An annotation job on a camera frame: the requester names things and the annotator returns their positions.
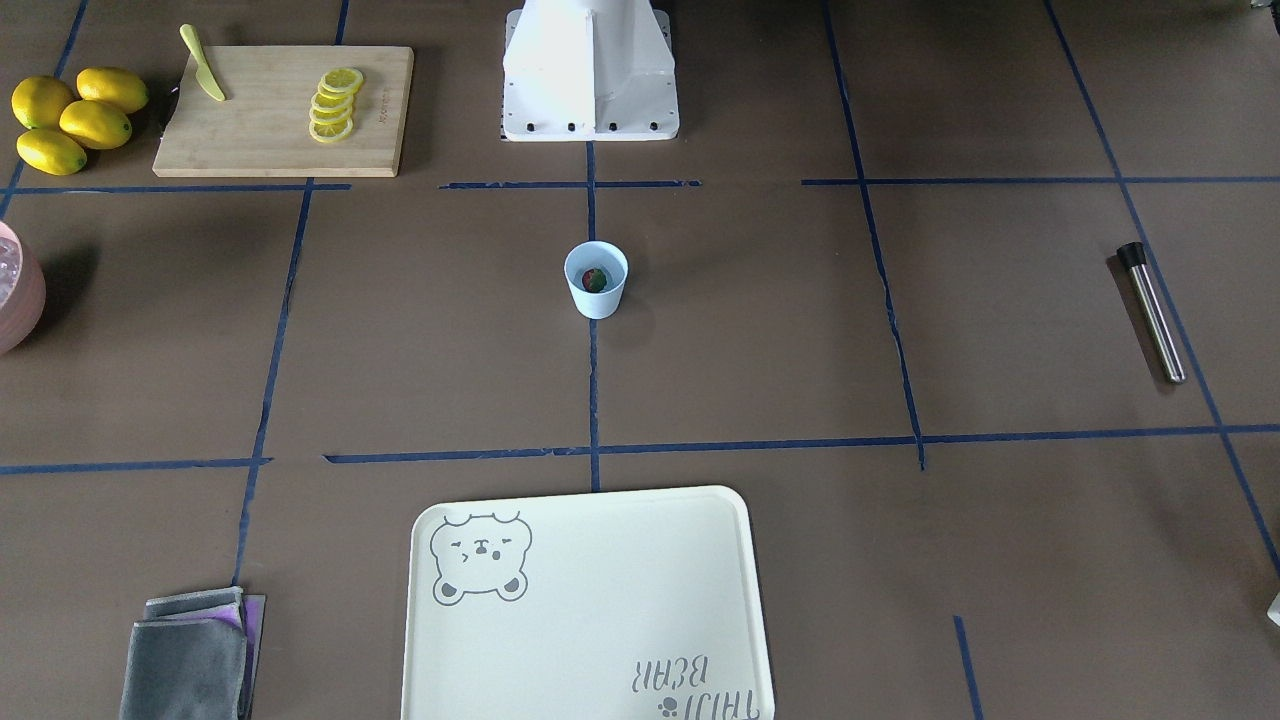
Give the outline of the light blue plastic cup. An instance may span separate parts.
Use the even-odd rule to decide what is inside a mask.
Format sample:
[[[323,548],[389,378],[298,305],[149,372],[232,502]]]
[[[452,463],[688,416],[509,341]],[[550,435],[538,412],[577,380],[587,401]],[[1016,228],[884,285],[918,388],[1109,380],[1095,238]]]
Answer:
[[[580,275],[593,266],[607,269],[611,278],[608,291],[588,293],[582,290]],[[605,241],[588,241],[568,252],[563,273],[579,313],[588,319],[600,320],[613,315],[620,306],[630,274],[630,263],[625,252],[616,245]]]

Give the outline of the red strawberry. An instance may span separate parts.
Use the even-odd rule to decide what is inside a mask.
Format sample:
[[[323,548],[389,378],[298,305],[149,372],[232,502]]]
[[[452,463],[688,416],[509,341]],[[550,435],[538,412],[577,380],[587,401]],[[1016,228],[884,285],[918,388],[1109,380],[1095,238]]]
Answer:
[[[588,293],[603,293],[608,291],[611,278],[605,268],[593,266],[580,275],[580,283]]]

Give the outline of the yellow plastic knife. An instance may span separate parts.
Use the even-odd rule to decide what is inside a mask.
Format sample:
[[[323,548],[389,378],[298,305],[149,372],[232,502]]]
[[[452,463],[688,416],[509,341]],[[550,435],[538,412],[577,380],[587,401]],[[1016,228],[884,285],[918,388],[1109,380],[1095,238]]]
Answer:
[[[212,70],[198,31],[189,23],[182,24],[179,27],[179,36],[191,59],[195,61],[195,79],[198,87],[215,102],[225,102],[227,94]]]

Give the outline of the bamboo cutting board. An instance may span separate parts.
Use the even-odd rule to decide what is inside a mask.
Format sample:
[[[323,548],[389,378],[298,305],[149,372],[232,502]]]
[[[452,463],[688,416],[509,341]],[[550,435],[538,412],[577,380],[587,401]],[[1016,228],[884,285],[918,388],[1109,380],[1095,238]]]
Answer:
[[[154,173],[175,178],[394,177],[399,169],[413,50],[397,46],[206,46],[227,97],[215,101],[188,60]],[[352,136],[320,143],[308,133],[323,76],[365,76]]]

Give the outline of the cream bear tray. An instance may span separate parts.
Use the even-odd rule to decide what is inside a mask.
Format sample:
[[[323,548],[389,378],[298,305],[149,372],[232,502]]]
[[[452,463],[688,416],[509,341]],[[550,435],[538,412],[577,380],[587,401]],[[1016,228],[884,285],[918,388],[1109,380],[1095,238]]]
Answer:
[[[403,719],[773,719],[723,486],[438,503],[411,530]]]

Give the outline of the lemon slices row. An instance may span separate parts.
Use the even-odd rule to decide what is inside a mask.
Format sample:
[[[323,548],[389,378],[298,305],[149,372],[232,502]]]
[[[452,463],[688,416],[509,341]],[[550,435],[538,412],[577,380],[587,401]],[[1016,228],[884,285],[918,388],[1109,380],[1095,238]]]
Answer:
[[[365,74],[356,67],[329,69],[316,83],[308,108],[308,135],[319,143],[335,143],[355,132],[355,109]]]

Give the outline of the pink bowl of ice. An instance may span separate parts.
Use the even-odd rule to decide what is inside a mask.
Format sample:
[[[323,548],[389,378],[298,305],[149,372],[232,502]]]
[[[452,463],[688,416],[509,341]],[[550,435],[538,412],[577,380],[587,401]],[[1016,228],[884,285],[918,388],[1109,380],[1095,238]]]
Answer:
[[[33,249],[1,222],[1,355],[14,350],[38,324],[46,279]]]

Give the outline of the yellow lemon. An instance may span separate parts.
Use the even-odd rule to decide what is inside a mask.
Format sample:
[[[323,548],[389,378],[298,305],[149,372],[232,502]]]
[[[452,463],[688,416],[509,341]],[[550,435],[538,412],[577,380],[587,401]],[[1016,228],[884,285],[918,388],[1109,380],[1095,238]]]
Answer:
[[[28,129],[15,140],[26,165],[49,176],[73,176],[84,169],[88,156],[72,137],[55,129]]]
[[[12,91],[10,108],[27,129],[56,129],[63,111],[76,101],[73,90],[52,76],[31,76]]]
[[[70,102],[61,111],[58,126],[78,143],[93,150],[119,149],[133,135],[131,119],[124,111],[96,100]]]
[[[127,115],[148,104],[147,85],[120,67],[86,67],[76,76],[76,90],[83,100],[105,102]]]

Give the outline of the steel muddler black tip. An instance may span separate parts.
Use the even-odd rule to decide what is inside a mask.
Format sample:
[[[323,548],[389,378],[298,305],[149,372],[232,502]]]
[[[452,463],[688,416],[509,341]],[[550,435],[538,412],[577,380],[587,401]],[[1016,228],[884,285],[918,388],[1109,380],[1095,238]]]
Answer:
[[[1175,386],[1185,383],[1187,370],[1164,314],[1146,245],[1140,241],[1125,243],[1117,247],[1116,256],[1132,282],[1165,379]]]

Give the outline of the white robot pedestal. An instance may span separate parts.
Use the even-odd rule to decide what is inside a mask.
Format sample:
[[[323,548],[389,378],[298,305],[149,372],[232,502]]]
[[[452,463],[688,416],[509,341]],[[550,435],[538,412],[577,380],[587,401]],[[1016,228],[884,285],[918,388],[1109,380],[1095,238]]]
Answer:
[[[649,1],[526,1],[506,17],[502,65],[504,141],[678,136],[671,20]]]

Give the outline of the grey folded cloth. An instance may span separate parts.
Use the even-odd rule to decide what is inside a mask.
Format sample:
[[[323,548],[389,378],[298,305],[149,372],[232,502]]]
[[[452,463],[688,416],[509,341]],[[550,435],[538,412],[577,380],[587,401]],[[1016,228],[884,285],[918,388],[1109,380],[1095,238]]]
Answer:
[[[266,598],[232,585],[147,600],[131,630],[122,719],[250,719]]]

